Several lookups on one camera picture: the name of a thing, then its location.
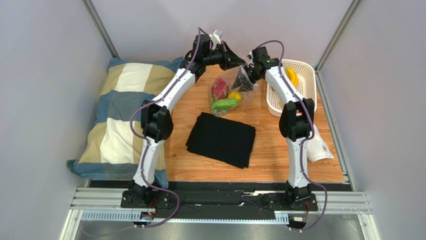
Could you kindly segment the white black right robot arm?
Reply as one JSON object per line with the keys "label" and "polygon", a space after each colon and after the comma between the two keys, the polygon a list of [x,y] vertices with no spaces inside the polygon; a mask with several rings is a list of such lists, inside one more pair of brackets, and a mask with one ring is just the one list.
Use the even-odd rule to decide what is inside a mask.
{"label": "white black right robot arm", "polygon": [[285,73],[282,61],[271,58],[266,47],[253,49],[248,58],[249,62],[244,66],[248,78],[252,82],[266,80],[283,103],[278,125],[287,143],[289,160],[284,200],[289,209],[297,210],[304,207],[312,195],[312,182],[307,172],[307,144],[315,134],[315,102],[303,97]]}

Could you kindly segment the fake yellow bananas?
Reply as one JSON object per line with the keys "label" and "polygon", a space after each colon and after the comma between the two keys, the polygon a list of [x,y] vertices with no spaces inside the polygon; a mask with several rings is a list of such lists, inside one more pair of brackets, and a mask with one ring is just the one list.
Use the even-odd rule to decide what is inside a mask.
{"label": "fake yellow bananas", "polygon": [[291,67],[287,67],[286,69],[285,69],[285,73],[286,73],[286,75],[287,75],[287,77],[288,77],[288,79],[291,81],[291,83],[293,84],[293,86],[295,87],[295,88],[297,88],[298,87],[298,84],[299,84],[299,78],[298,78],[298,76],[297,76],[297,74],[296,74],[296,72],[291,68]]}

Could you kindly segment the clear zip top bag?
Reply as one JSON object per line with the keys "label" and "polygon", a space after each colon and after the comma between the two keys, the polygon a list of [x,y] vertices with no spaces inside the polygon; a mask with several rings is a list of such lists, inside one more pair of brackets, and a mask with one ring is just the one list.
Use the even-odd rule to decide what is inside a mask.
{"label": "clear zip top bag", "polygon": [[[226,71],[224,74],[222,74],[219,77],[217,77],[217,78],[221,78],[221,79],[223,79],[224,81],[227,82],[227,84],[229,86],[229,94],[231,92],[237,92],[236,90],[232,90],[232,85],[233,85],[233,83],[234,83],[234,81],[236,79],[237,73],[238,73],[238,71],[240,69],[241,70],[244,69],[244,65],[232,68],[232,69]],[[241,95],[242,95],[242,101],[238,103],[238,106],[236,106],[234,108],[230,108],[230,109],[223,109],[223,110],[218,110],[218,111],[212,111],[211,87],[210,87],[210,94],[209,94],[209,97],[210,97],[209,108],[210,108],[211,113],[214,116],[216,116],[216,117],[222,117],[222,116],[226,115],[229,111],[237,108],[238,106],[246,104],[248,101],[250,101],[252,98],[254,98],[254,96],[256,95],[257,92],[260,91],[259,85],[257,83],[255,83],[253,91],[250,91],[250,92],[240,92]]]}

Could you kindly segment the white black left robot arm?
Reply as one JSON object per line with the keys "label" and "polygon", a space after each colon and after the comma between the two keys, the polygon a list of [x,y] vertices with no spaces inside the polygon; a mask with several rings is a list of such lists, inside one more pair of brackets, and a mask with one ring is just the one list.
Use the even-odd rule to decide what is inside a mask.
{"label": "white black left robot arm", "polygon": [[140,127],[143,148],[137,171],[129,183],[128,190],[122,193],[122,208],[150,208],[157,202],[156,194],[164,192],[166,201],[173,195],[169,190],[155,186],[155,169],[161,150],[171,136],[174,124],[171,113],[183,94],[196,83],[206,71],[207,66],[219,65],[228,70],[245,61],[231,51],[227,43],[221,40],[223,32],[216,30],[212,34],[199,34],[195,37],[192,50],[180,63],[171,82],[153,100],[146,100],[132,115],[140,115]]}

